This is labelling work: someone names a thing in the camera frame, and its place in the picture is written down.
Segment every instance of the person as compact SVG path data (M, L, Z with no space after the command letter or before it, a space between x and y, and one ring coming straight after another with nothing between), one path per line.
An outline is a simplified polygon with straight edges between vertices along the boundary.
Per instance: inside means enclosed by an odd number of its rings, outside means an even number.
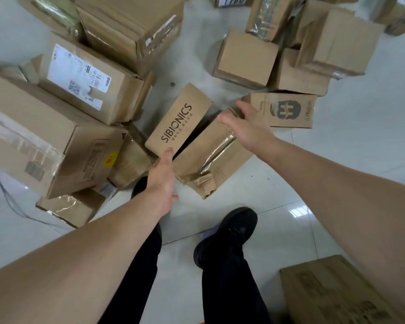
M244 119L217 120L279 173L374 285L405 308L405 186L277 139L259 111L237 105ZM172 157L171 149L162 155L129 202L1 268L0 323L138 323L157 272L158 222L178 199ZM256 224L252 210L236 209L195 249L207 324L270 322L242 252Z

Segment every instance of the person's left arm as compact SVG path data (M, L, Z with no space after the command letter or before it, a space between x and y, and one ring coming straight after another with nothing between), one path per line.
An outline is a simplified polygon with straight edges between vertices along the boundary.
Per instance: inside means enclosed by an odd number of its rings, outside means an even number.
M0 269L0 323L97 323L173 196L167 150L134 199Z

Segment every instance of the person's right arm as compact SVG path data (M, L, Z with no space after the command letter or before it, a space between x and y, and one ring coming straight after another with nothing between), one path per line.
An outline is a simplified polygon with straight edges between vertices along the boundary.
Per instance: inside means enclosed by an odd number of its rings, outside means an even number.
M245 119L222 114L218 120L294 188L368 279L405 308L405 185L282 141L250 104L237 105Z

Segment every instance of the human arm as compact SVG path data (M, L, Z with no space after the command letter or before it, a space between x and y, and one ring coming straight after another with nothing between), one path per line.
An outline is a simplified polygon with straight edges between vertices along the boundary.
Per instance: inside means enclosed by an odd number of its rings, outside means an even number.
M405 308L405 185L277 139L258 111L242 101L238 106L246 120L219 120L294 188L369 280Z
M0 323L97 323L173 196L173 152L144 192L0 269Z

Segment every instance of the black shoe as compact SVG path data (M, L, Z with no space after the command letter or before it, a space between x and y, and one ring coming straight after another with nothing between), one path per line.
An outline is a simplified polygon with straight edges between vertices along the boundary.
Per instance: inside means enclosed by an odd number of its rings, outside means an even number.
M140 194L147 188L147 180L148 176L143 176L139 179L138 182L136 182L130 196L131 199L135 198L138 194ZM159 223L156 224L155 230L159 233L160 236L162 236L161 226Z
M254 233L257 226L258 216L248 207L241 207L230 212L222 220L218 230L215 234L202 240L195 248L193 261L195 264L203 269L204 258L207 254L207 250L218 241L217 237L222 234L233 234L239 244L244 243Z

